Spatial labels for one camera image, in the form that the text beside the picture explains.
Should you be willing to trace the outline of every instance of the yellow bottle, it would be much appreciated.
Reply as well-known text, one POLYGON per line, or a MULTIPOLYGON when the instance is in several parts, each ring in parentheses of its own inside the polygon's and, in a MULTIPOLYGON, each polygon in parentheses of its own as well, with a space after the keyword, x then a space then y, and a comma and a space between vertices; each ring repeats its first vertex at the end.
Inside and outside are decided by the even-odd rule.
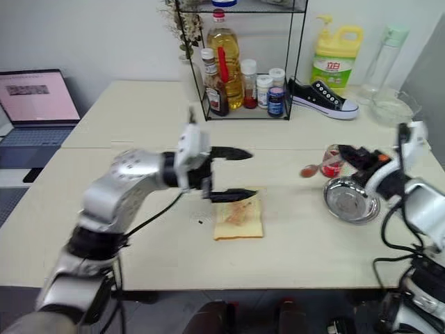
POLYGON ((221 79, 225 82, 229 108, 237 109, 243 105, 243 83, 239 65, 238 40, 235 33, 224 24, 225 14, 221 9, 213 12, 215 25, 207 35, 207 47, 215 52, 216 63, 221 79))
POLYGON ((363 29, 341 26, 332 35, 327 28, 332 17, 321 15, 317 18, 322 19, 325 26, 318 35, 311 82, 322 80, 336 93, 342 94, 363 41, 363 29))

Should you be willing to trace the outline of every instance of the sauce bottle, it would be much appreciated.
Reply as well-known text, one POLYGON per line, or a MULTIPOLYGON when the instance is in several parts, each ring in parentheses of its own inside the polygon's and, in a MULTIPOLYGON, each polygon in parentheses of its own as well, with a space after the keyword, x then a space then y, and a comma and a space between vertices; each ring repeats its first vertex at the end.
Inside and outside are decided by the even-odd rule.
POLYGON ((225 84, 218 74, 218 68, 215 63, 215 54, 212 49, 204 48, 201 50, 201 57, 204 61, 205 78, 204 86, 206 88, 207 98, 210 103, 210 110, 218 116, 227 116, 229 114, 229 101, 225 84))

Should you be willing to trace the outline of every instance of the small jar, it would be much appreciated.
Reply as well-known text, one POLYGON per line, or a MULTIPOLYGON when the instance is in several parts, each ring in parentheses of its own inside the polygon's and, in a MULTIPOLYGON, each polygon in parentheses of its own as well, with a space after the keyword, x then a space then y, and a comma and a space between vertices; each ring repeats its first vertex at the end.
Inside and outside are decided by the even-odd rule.
POLYGON ((272 87, 269 89, 268 114, 270 117, 281 117, 284 113, 284 89, 272 87))
POLYGON ((243 74, 244 107, 253 109, 257 107, 257 62, 253 59, 241 61, 243 74))
POLYGON ((269 75, 273 79, 274 87, 284 87, 284 78, 286 77, 286 72, 279 67, 274 67, 269 70, 269 75))
MULTIPOLYGON (((331 159, 332 157, 339 155, 340 154, 340 150, 339 150, 339 146, 337 144, 333 144, 330 145, 326 152, 325 155, 323 156, 323 161, 327 161, 329 159, 331 159)), ((341 172, 341 167, 343 167, 343 165, 345 164, 345 161, 340 159, 337 162, 334 162, 332 164, 326 165, 326 166, 321 166, 321 173, 329 178, 335 178, 340 176, 340 172, 341 172)))
POLYGON ((273 79, 270 75, 261 74, 257 77, 257 97, 258 106, 267 109, 269 88, 273 85, 273 79))

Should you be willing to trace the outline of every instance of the red cap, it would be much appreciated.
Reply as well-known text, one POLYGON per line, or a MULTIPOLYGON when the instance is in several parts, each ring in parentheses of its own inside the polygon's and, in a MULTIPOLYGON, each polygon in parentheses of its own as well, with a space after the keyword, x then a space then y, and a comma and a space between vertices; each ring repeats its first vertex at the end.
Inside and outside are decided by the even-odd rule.
POLYGON ((224 17, 225 17, 224 10, 219 9, 219 8, 215 9, 215 10, 213 11, 213 17, 215 17, 215 18, 217 18, 217 19, 222 19, 222 18, 224 18, 224 17))

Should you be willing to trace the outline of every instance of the small cup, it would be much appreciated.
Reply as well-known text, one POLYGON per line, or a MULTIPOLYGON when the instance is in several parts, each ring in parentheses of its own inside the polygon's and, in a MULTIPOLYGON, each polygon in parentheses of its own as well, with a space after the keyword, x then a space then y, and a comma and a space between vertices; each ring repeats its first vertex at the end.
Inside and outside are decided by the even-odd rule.
MULTIPOLYGON (((339 154, 339 146, 337 144, 330 145, 325 152, 323 161, 326 161, 339 154)), ((326 166, 321 166, 321 173, 331 179, 338 177, 340 176, 341 167, 343 167, 344 163, 344 160, 340 160, 326 166)))

